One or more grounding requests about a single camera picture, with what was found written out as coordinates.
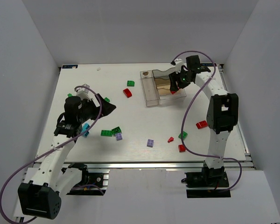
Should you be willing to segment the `red sloped lego brick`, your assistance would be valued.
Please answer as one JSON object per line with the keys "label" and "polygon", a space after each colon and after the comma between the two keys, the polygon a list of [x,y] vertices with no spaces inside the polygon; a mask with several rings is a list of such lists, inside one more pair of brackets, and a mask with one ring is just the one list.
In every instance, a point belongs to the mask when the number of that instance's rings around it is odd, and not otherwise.
{"label": "red sloped lego brick", "polygon": [[128,88],[124,89],[123,93],[127,98],[130,98],[132,96],[132,93]]}

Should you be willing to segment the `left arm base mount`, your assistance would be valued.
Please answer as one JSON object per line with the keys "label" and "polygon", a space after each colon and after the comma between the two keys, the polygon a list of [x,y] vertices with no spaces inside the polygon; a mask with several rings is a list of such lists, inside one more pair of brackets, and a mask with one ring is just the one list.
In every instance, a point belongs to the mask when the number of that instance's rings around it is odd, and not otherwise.
{"label": "left arm base mount", "polygon": [[102,196],[106,192],[104,182],[105,173],[102,172],[90,172],[88,166],[83,163],[71,163],[68,167],[61,168],[62,174],[68,168],[76,168],[82,171],[81,180],[79,183],[75,184],[73,188],[67,195],[72,196]]}

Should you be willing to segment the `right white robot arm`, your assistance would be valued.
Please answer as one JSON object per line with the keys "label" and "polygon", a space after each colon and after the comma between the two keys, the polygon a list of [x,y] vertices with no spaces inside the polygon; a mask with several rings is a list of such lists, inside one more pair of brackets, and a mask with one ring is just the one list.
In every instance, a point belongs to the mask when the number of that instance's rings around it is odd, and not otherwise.
{"label": "right white robot arm", "polygon": [[210,142],[208,154],[194,155],[204,157],[204,164],[209,170],[219,170],[224,167],[224,153],[226,142],[238,123],[238,95],[229,93],[220,87],[213,75],[208,76],[201,72],[200,69],[191,71],[182,69],[179,73],[172,72],[169,74],[170,90],[175,92],[194,83],[199,87],[198,92],[192,98],[182,120],[181,131],[188,115],[189,109],[200,92],[203,92],[209,100],[209,107],[206,115],[206,122],[210,129]]}

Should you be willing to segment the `red square lego brick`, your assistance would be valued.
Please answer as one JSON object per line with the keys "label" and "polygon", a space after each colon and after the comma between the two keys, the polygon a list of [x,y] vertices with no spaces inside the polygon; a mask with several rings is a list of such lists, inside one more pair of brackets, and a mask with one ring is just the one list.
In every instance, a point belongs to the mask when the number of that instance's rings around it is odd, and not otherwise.
{"label": "red square lego brick", "polygon": [[178,150],[179,150],[180,153],[186,151],[184,145],[178,145]]}

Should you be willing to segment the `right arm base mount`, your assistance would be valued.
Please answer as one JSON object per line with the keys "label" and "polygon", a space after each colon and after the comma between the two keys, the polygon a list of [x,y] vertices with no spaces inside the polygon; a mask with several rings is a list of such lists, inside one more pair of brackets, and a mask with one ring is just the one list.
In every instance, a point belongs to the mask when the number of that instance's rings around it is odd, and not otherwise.
{"label": "right arm base mount", "polygon": [[230,198],[229,180],[227,173],[224,172],[220,178],[206,181],[201,172],[187,172],[181,183],[186,185],[187,198]]}

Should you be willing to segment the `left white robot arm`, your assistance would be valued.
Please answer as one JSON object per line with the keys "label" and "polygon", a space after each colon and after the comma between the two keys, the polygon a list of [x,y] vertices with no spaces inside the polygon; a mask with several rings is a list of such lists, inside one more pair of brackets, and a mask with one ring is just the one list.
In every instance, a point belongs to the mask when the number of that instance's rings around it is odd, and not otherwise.
{"label": "left white robot arm", "polygon": [[64,112],[58,117],[54,131],[53,151],[44,156],[35,175],[18,187],[24,215],[55,219],[61,208],[62,197],[73,188],[83,187],[88,183],[86,165],[72,163],[63,168],[63,164],[79,134],[83,132],[83,123],[107,116],[116,109],[115,105],[100,95],[96,99],[101,102],[100,106],[96,106],[86,95],[66,98]]}

